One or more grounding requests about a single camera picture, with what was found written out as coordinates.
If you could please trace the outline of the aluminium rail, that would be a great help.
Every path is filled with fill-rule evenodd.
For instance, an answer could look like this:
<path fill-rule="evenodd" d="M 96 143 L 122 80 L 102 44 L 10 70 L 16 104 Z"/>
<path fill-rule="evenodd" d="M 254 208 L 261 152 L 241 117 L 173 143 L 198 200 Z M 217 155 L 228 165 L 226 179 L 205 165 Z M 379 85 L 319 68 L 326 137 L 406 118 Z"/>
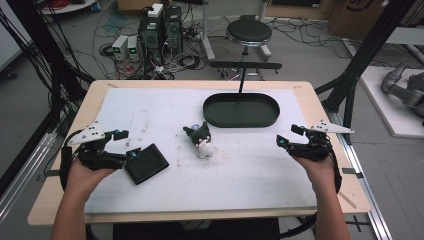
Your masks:
<path fill-rule="evenodd" d="M 37 169 L 48 155 L 50 149 L 57 139 L 57 133 L 45 133 L 43 137 L 24 158 L 24 164 L 13 178 L 5 193 L 0 197 L 0 225 L 8 217 L 25 188 L 30 183 Z"/>
<path fill-rule="evenodd" d="M 377 240 L 393 240 L 354 147 L 348 143 L 344 133 L 330 133 L 329 136 L 333 142 L 343 177 L 339 192 L 343 212 L 346 214 L 363 213 Z M 342 168 L 354 168 L 364 177 L 358 179 L 355 175 L 344 174 Z"/>

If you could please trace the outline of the black and white plush toy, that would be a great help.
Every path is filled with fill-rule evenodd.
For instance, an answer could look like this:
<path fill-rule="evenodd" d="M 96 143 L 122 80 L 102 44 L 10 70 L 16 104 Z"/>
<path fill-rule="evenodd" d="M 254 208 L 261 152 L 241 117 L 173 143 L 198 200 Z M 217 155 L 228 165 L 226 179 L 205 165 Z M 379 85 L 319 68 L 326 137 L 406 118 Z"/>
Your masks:
<path fill-rule="evenodd" d="M 193 125 L 192 127 L 184 126 L 183 131 L 196 147 L 200 159 L 205 159 L 214 155 L 215 146 L 212 143 L 211 133 L 206 121 L 201 125 Z"/>

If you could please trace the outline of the person's dark clothing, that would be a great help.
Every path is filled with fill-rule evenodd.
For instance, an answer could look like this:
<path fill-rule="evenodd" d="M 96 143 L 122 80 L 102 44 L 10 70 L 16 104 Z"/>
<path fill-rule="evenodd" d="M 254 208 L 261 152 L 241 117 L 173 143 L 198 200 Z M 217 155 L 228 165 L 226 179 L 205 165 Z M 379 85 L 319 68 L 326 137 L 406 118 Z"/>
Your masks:
<path fill-rule="evenodd" d="M 280 240 L 277 218 L 213 220 L 208 227 L 185 229 L 180 222 L 113 226 L 113 240 Z"/>

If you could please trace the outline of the black square pouch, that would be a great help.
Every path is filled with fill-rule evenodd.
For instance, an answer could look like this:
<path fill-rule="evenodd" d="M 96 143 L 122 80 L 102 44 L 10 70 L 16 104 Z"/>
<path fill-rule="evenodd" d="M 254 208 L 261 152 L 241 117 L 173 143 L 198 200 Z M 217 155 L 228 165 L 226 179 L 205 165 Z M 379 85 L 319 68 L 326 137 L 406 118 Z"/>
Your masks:
<path fill-rule="evenodd" d="M 141 149 L 139 158 L 126 163 L 125 170 L 132 181 L 139 185 L 169 166 L 168 161 L 162 155 L 155 144 Z"/>

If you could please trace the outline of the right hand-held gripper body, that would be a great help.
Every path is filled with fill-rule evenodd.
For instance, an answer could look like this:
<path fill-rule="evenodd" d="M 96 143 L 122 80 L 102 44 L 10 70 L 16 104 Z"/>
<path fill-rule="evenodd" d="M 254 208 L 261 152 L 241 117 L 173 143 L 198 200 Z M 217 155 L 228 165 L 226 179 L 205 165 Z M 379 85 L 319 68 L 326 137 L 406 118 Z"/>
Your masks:
<path fill-rule="evenodd" d="M 352 128 L 347 128 L 324 120 L 305 128 L 306 144 L 290 143 L 286 149 L 290 156 L 301 157 L 314 162 L 324 160 L 332 151 L 332 144 L 328 133 L 354 133 Z"/>

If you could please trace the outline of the person's left hand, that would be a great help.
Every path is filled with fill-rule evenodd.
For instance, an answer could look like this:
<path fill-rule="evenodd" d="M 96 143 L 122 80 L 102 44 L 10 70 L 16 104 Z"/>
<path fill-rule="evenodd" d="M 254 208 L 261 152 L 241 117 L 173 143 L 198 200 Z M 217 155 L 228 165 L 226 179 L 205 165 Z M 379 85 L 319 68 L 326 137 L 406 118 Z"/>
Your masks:
<path fill-rule="evenodd" d="M 86 202 L 98 184 L 114 172 L 114 169 L 91 170 L 76 159 L 68 174 L 64 197 L 76 202 Z"/>

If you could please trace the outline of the white box on computer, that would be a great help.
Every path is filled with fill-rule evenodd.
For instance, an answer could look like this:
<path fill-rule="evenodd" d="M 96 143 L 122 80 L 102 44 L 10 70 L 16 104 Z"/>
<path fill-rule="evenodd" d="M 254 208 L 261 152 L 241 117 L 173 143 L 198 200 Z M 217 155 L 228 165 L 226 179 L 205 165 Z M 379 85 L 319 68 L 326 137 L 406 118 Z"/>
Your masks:
<path fill-rule="evenodd" d="M 160 14 L 163 11 L 164 6 L 160 3 L 154 3 L 151 7 L 150 10 L 148 11 L 147 15 L 149 17 L 152 18 L 158 18 L 160 16 Z"/>

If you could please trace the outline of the white table mat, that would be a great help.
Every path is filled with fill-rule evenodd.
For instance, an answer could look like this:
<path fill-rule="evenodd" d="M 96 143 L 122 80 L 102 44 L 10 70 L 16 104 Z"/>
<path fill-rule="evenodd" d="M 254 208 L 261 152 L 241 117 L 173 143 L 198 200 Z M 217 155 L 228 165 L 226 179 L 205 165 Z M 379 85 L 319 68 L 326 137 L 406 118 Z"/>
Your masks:
<path fill-rule="evenodd" d="M 269 91 L 281 113 L 266 128 L 210 129 L 215 153 L 201 159 L 184 132 L 203 122 L 203 103 L 212 90 L 113 88 L 96 117 L 105 131 L 126 130 L 128 138 L 105 149 L 124 153 L 155 144 L 169 165 L 141 184 L 124 170 L 104 179 L 91 194 L 90 214 L 200 212 L 313 207 L 315 195 L 303 168 L 276 144 L 293 142 L 305 123 L 293 91 Z"/>

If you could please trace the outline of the grey power supply unit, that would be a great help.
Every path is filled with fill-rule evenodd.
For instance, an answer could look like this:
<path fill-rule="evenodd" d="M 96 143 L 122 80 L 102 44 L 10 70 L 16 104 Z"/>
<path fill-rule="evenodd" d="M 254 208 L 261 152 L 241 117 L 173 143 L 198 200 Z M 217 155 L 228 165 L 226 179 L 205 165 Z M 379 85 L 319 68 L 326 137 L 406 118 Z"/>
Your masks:
<path fill-rule="evenodd" d="M 140 60 L 140 55 L 138 50 L 138 38 L 136 36 L 128 37 L 127 49 L 128 49 L 129 59 L 131 61 Z"/>
<path fill-rule="evenodd" d="M 119 36 L 112 44 L 112 50 L 117 61 L 125 61 L 128 57 L 128 37 Z"/>

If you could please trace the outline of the black computer tower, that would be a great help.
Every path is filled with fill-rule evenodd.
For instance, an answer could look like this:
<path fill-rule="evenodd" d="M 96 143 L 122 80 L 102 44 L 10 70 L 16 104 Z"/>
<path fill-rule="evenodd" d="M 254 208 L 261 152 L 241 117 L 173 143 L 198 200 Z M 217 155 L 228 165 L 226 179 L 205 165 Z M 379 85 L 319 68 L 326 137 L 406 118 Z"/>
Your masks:
<path fill-rule="evenodd" d="M 143 49 L 144 62 L 148 65 L 163 64 L 162 47 L 164 43 L 162 16 L 149 17 L 148 11 L 142 13 L 138 28 Z"/>
<path fill-rule="evenodd" d="M 180 6 L 168 6 L 165 9 L 164 26 L 168 48 L 174 53 L 181 52 L 183 50 L 183 46 Z"/>

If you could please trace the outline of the brown cardboard box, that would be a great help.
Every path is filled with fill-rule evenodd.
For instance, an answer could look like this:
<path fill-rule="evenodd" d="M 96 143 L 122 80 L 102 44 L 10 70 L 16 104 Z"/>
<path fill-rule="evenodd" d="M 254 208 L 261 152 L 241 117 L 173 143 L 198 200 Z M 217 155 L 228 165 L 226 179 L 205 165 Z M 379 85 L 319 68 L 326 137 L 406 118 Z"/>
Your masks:
<path fill-rule="evenodd" d="M 387 4 L 387 0 L 337 0 L 328 21 L 329 34 L 364 40 Z"/>

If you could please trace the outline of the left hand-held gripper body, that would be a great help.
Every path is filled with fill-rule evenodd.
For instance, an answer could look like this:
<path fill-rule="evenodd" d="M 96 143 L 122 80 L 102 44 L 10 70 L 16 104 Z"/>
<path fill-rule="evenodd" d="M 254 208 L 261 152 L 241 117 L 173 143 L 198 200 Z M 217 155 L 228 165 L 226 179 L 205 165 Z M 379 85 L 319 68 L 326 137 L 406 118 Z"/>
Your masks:
<path fill-rule="evenodd" d="M 67 146 L 77 145 L 74 156 L 91 170 L 122 169 L 126 164 L 126 155 L 109 153 L 105 150 L 106 144 L 113 140 L 114 131 L 105 132 L 100 123 L 95 121 L 86 128 L 72 133 L 67 140 Z"/>

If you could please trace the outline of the black oval tray with hanger stand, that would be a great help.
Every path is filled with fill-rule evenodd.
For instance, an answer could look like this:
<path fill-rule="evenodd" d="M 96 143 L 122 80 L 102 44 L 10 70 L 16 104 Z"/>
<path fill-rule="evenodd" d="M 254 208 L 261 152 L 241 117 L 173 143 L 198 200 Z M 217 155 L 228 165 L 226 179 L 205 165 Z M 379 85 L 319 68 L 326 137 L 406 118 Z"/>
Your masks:
<path fill-rule="evenodd" d="M 217 93 L 203 103 L 204 119 L 220 128 L 262 128 L 273 125 L 279 115 L 278 102 L 262 93 L 244 93 L 246 70 L 273 69 L 278 72 L 280 63 L 212 61 L 213 68 L 238 68 L 242 77 L 237 93 Z"/>

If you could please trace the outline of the white floor platform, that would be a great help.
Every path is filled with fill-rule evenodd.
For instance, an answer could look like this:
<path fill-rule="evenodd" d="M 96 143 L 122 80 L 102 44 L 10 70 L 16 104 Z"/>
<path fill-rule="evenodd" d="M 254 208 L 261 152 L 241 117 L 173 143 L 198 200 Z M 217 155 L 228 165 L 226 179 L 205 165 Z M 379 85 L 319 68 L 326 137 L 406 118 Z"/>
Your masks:
<path fill-rule="evenodd" d="M 381 90 L 383 79 L 390 71 L 389 67 L 369 66 L 361 76 L 361 84 L 392 136 L 424 139 L 424 118 L 415 115 L 399 98 Z"/>

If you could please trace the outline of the person's right hand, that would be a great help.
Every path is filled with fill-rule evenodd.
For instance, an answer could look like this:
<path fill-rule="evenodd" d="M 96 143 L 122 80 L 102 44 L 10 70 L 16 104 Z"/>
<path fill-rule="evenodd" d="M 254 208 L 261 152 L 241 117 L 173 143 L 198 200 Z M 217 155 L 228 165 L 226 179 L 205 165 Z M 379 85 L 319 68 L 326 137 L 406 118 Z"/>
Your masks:
<path fill-rule="evenodd" d="M 336 194 L 333 163 L 329 157 L 317 162 L 301 157 L 294 157 L 294 160 L 305 169 L 316 196 Z"/>

